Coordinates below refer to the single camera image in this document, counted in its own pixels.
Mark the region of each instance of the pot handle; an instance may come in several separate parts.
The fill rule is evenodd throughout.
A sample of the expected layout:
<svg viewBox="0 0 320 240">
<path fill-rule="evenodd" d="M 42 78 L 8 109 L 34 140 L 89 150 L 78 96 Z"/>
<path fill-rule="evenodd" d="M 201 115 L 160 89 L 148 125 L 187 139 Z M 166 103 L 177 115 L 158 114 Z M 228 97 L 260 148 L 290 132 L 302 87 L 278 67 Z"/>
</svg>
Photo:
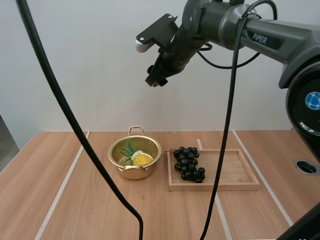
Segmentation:
<svg viewBox="0 0 320 240">
<path fill-rule="evenodd" d="M 137 126 L 137 125 L 136 125 L 136 126 L 132 126 L 132 127 L 129 128 L 129 131 L 128 131 L 128 135 L 129 135 L 129 136 L 131 135 L 131 130 L 132 130 L 132 129 L 141 129 L 141 134 L 142 134 L 142 135 L 145 135 L 145 131 L 144 131 L 144 129 L 142 128 L 142 126 Z"/>
<path fill-rule="evenodd" d="M 125 171 L 128 171 L 128 170 L 131 170 L 131 169 L 137 169 L 137 170 L 140 170 L 140 169 L 144 169 L 141 165 L 135 165 L 135 166 L 133 166 L 133 165 L 128 165 L 128 166 L 124 166 L 124 168 L 123 169 L 121 169 L 120 167 L 119 167 L 119 169 L 120 169 L 120 171 L 121 172 L 125 172 Z"/>
<path fill-rule="evenodd" d="M 128 166 L 125 166 L 123 169 L 119 167 L 119 170 L 121 172 L 125 172 L 130 169 L 144 169 L 145 171 L 147 171 L 149 169 L 149 167 L 143 168 L 141 165 L 136 165 L 136 166 L 128 165 Z"/>
</svg>

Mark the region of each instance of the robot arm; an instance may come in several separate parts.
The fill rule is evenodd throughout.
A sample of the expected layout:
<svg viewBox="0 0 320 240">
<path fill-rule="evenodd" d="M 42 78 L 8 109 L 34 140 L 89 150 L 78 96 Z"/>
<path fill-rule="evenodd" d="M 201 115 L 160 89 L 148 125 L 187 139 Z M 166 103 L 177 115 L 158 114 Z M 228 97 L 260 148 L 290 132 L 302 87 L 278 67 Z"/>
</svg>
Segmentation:
<svg viewBox="0 0 320 240">
<path fill-rule="evenodd" d="M 160 47 L 146 82 L 164 86 L 206 42 L 234 50 L 237 22 L 248 7 L 243 0 L 188 0 L 179 28 L 176 18 L 164 15 L 137 36 L 140 52 L 153 43 Z M 288 116 L 320 161 L 320 27 L 253 15 L 246 20 L 240 43 L 284 64 L 279 87 L 288 88 Z"/>
</svg>

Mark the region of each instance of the wooden tray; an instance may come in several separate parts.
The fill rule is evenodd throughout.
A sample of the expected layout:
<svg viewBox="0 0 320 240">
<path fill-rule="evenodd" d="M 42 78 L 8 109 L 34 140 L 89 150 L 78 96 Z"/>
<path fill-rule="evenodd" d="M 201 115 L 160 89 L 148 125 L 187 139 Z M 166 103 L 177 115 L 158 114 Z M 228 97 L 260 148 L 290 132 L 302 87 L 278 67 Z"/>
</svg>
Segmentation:
<svg viewBox="0 0 320 240">
<path fill-rule="evenodd" d="M 174 150 L 167 152 L 169 191 L 212 191 L 217 172 L 220 150 L 198 150 L 200 157 L 196 168 L 205 168 L 202 183 L 181 179 L 181 172 L 175 170 L 177 160 Z M 262 187 L 239 149 L 225 150 L 218 191 L 254 191 Z"/>
</svg>

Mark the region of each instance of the white wall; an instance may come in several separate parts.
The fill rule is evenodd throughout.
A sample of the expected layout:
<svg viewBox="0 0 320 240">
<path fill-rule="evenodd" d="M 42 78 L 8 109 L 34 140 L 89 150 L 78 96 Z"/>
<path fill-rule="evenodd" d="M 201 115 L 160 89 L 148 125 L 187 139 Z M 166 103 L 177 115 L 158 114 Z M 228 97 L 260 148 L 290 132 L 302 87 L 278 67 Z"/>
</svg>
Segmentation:
<svg viewBox="0 0 320 240">
<path fill-rule="evenodd" d="M 157 48 L 141 54 L 135 38 L 165 13 L 181 17 L 186 0 L 29 0 L 55 76 L 84 130 L 221 130 L 230 71 L 197 55 L 162 88 L 150 88 L 146 70 Z M 319 24 L 319 0 L 276 0 L 279 19 Z M 259 11 L 271 18 L 270 9 Z M 42 131 L 70 130 L 38 64 L 17 6 L 0 3 L 0 114 L 19 148 Z M 240 62 L 254 54 L 240 52 Z M 232 52 L 215 46 L 205 55 L 230 65 Z M 282 65 L 260 56 L 238 70 L 231 128 L 289 129 Z"/>
</svg>

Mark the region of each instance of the white tape line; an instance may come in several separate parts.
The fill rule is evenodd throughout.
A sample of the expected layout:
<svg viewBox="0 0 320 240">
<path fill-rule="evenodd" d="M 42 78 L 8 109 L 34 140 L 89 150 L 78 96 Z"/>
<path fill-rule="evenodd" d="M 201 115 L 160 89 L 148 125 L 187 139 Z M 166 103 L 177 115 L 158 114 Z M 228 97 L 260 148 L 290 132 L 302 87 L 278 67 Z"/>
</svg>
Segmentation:
<svg viewBox="0 0 320 240">
<path fill-rule="evenodd" d="M 89 133 L 90 133 L 90 131 L 87 132 L 87 134 L 85 136 L 86 139 L 88 139 Z M 76 163 L 78 162 L 78 159 L 79 159 L 83 149 L 84 149 L 84 147 L 81 145 L 78 153 L 76 154 L 76 156 L 75 156 L 75 158 L 73 160 L 73 163 L 71 164 L 71 167 L 70 167 L 68 173 L 66 174 L 66 176 L 65 176 L 65 178 L 64 178 L 64 180 L 62 182 L 62 185 L 61 185 L 58 193 L 55 196 L 55 199 L 53 200 L 53 203 L 52 203 L 47 215 L 45 216 L 45 219 L 43 220 L 43 223 L 42 223 L 38 233 L 36 234 L 36 236 L 34 238 L 34 240 L 39 240 L 41 238 L 42 234 L 44 233 L 44 230 L 45 230 L 45 228 L 46 228 L 46 226 L 47 226 L 47 224 L 48 224 L 48 222 L 49 222 L 49 220 L 51 218 L 52 213 L 54 212 L 54 210 L 55 210 L 55 208 L 56 208 L 56 206 L 58 204 L 58 201 L 59 201 L 59 199 L 60 199 L 60 197 L 61 197 L 61 195 L 62 195 L 62 193 L 63 193 L 63 191 L 64 191 L 64 189 L 65 189 L 65 187 L 67 185 L 67 182 L 68 182 L 68 180 L 69 180 L 69 178 L 71 176 L 72 171 L 74 170 L 74 168 L 76 166 Z"/>
<path fill-rule="evenodd" d="M 256 172 L 258 173 L 259 177 L 261 178 L 263 184 L 265 185 L 266 189 L 268 190 L 268 192 L 270 193 L 271 197 L 273 198 L 275 204 L 277 205 L 277 207 L 279 208 L 280 212 L 282 213 L 283 217 L 285 218 L 285 220 L 287 221 L 287 223 L 290 225 L 290 227 L 294 224 L 292 222 L 292 220 L 290 219 L 289 215 L 287 214 L 286 210 L 284 209 L 284 207 L 282 206 L 282 204 L 280 203 L 279 199 L 277 198 L 276 194 L 274 193 L 274 191 L 272 190 L 272 188 L 270 187 L 270 185 L 268 184 L 267 180 L 265 179 L 265 177 L 263 176 L 262 172 L 259 170 L 257 164 L 255 163 L 254 159 L 251 157 L 250 153 L 248 152 L 248 150 L 246 149 L 245 145 L 243 144 L 243 142 L 241 141 L 241 139 L 239 138 L 238 134 L 236 133 L 235 130 L 232 130 L 235 138 L 238 140 L 239 144 L 241 145 L 242 149 L 244 150 L 245 154 L 247 155 L 247 157 L 249 158 L 250 162 L 252 163 L 254 169 L 256 170 Z"/>
<path fill-rule="evenodd" d="M 199 149 L 202 150 L 203 147 L 202 147 L 200 139 L 197 139 L 196 141 L 198 142 Z M 230 229 L 229 229 L 229 226 L 228 226 L 228 222 L 227 222 L 227 219 L 226 219 L 226 216 L 225 216 L 224 209 L 222 208 L 218 193 L 216 193 L 216 196 L 215 196 L 215 204 L 216 204 L 216 207 L 218 208 L 218 212 L 219 212 L 220 219 L 221 219 L 221 222 L 222 222 L 222 226 L 223 226 L 223 229 L 224 229 L 225 237 L 226 237 L 227 240 L 232 240 Z"/>
</svg>

